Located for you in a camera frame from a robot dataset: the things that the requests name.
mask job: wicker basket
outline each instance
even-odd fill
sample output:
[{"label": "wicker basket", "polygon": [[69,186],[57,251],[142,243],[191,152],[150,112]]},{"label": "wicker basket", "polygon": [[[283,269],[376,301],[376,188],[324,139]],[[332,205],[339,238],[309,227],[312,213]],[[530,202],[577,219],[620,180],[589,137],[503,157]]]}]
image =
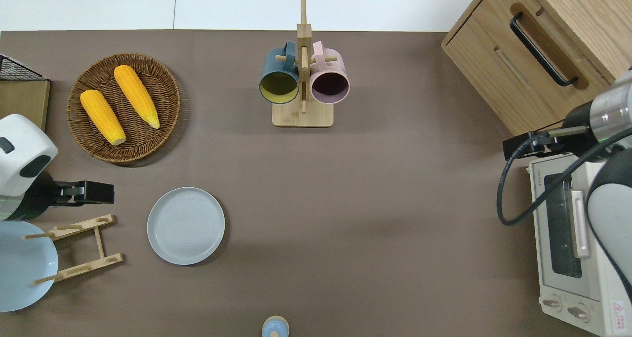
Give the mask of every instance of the wicker basket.
[{"label": "wicker basket", "polygon": [[[136,71],[149,92],[160,128],[154,129],[140,118],[117,84],[114,70],[122,64]],[[81,106],[79,96],[89,89],[99,90],[117,115],[126,136],[123,144],[111,145]],[[111,163],[129,163],[155,152],[173,132],[179,114],[180,90],[175,78],[164,65],[142,54],[115,54],[93,64],[79,76],[68,98],[68,125],[75,141],[88,154]]]}]

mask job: mug handle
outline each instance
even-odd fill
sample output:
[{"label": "mug handle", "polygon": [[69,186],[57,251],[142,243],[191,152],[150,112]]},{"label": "mug handle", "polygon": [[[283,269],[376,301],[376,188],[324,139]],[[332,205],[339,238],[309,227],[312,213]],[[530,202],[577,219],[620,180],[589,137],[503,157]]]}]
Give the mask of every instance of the mug handle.
[{"label": "mug handle", "polygon": [[292,68],[294,67],[294,60],[296,59],[296,44],[291,41],[285,42],[283,54],[285,55],[283,70],[292,71]]},{"label": "mug handle", "polygon": [[325,68],[327,68],[327,64],[325,63],[325,49],[323,49],[322,41],[315,42],[313,46],[316,69],[318,69],[318,71],[324,71]]}]

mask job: wooden mug rack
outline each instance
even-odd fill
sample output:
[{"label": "wooden mug rack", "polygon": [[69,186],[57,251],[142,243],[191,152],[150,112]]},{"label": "wooden mug rack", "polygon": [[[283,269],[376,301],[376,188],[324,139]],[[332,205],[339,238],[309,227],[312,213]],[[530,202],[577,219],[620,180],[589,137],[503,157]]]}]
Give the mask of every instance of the wooden mug rack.
[{"label": "wooden mug rack", "polygon": [[301,0],[301,23],[296,25],[296,63],[298,64],[298,98],[282,105],[273,104],[273,124],[278,127],[331,127],[334,105],[316,101],[310,89],[312,25],[307,23],[307,0]]}]

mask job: corn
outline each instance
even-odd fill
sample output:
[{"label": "corn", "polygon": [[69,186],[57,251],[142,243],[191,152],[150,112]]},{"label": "corn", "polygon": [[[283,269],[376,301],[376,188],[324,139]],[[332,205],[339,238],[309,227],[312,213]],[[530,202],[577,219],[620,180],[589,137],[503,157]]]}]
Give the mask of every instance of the corn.
[{"label": "corn", "polygon": [[97,129],[111,145],[125,142],[125,133],[110,105],[98,90],[86,90],[79,97],[81,105],[88,113]]},{"label": "corn", "polygon": [[136,113],[153,128],[160,128],[158,112],[136,72],[129,65],[115,68],[115,79]]}]

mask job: black handle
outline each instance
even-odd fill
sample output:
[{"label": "black handle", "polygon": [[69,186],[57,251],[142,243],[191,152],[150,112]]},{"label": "black handle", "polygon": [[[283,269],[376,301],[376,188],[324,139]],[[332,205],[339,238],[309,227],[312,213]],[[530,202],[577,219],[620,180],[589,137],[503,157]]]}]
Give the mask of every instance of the black handle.
[{"label": "black handle", "polygon": [[533,58],[535,58],[535,60],[540,63],[540,65],[544,68],[547,74],[551,76],[555,83],[560,86],[568,86],[577,81],[577,77],[572,78],[571,80],[566,80],[565,78],[562,78],[562,75],[560,75],[560,73],[556,71],[553,65],[544,57],[544,54],[542,54],[538,47],[535,46],[531,39],[529,39],[526,33],[524,33],[524,31],[517,24],[517,20],[520,17],[522,17],[522,12],[517,13],[517,15],[512,18],[512,21],[510,22],[510,28],[512,29],[517,39],[522,42],[524,47],[531,53],[531,55],[533,55]]}]

